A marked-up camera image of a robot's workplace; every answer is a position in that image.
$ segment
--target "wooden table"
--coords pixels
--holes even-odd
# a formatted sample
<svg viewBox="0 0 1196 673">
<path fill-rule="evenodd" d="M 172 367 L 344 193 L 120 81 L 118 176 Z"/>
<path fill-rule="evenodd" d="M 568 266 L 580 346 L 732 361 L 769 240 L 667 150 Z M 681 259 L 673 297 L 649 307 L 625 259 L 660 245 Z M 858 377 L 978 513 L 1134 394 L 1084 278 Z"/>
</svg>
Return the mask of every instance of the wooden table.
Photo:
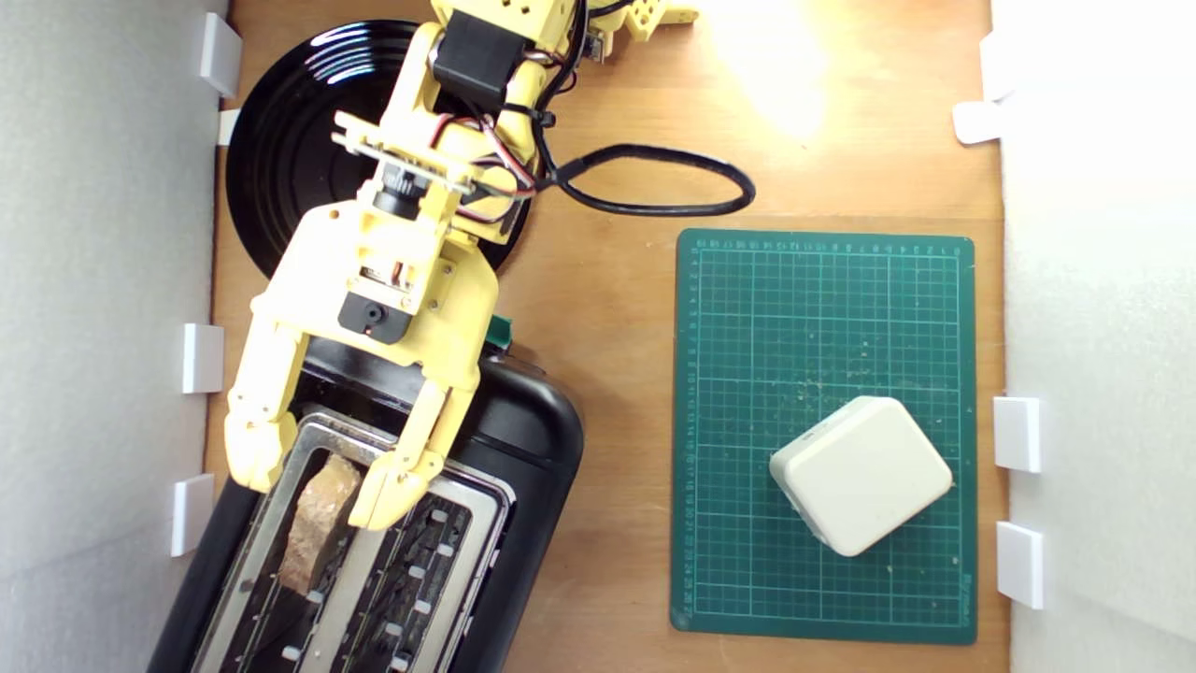
<svg viewBox="0 0 1196 673">
<path fill-rule="evenodd" d="M 737 11 L 732 6 L 758 7 Z M 983 0 L 706 0 L 695 26 L 618 45 L 586 63 L 554 108 L 565 160 L 618 141 L 728 159 L 759 196 L 716 220 L 646 220 L 537 197 L 501 275 L 499 310 L 523 355 L 563 381 L 586 421 L 586 454 L 507 669 L 1006 672 L 1008 605 L 995 588 L 993 522 L 1006 484 L 993 467 L 988 400 L 1003 387 L 1000 164 L 960 147 L 951 106 L 980 96 Z M 245 39 L 240 94 L 292 45 L 340 23 L 431 17 L 423 0 L 233 0 Z M 236 106 L 238 100 L 230 100 Z M 683 171 L 596 170 L 584 184 L 623 200 L 709 198 Z M 213 319 L 227 329 L 231 385 L 266 279 L 242 250 L 220 163 Z M 673 265 L 685 226 L 970 235 L 976 241 L 980 391 L 980 640 L 886 646 L 679 634 L 667 620 Z M 213 396 L 208 470 L 226 473 L 224 399 Z"/>
</svg>

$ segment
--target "green cutting mat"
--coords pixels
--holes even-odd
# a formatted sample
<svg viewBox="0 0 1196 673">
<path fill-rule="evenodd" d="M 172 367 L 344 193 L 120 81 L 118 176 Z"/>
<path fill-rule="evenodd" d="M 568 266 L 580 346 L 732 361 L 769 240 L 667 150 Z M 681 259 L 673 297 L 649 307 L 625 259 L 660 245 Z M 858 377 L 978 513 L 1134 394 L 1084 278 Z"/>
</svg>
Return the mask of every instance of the green cutting mat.
<svg viewBox="0 0 1196 673">
<path fill-rule="evenodd" d="M 682 233 L 677 629 L 975 642 L 972 258 L 966 238 Z M 858 396 L 904 403 L 954 484 L 874 547 L 843 558 L 793 512 L 768 459 Z"/>
</svg>

